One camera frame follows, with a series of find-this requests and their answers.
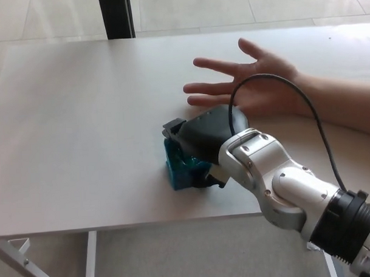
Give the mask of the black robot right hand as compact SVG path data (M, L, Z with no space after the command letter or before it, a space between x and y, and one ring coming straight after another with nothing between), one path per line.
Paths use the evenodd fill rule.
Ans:
M176 118L163 125L166 168L173 190L223 188L227 178L212 174L219 150L232 137L228 106L219 105L192 118Z

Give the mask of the person's bare hand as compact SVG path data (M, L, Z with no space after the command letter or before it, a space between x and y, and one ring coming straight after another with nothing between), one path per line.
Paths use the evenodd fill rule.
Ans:
M191 83L183 87L188 94L187 102L191 106L210 108L220 104L229 104L230 97L237 84L256 74L272 74L290 82L298 78L295 66L271 51L255 43L240 39L240 50L255 59L254 63L234 63L207 58L195 58L196 67L209 69L233 77L227 83ZM248 117L268 115L297 114L299 96L288 85L269 79L253 79L243 85L234 96L233 103Z

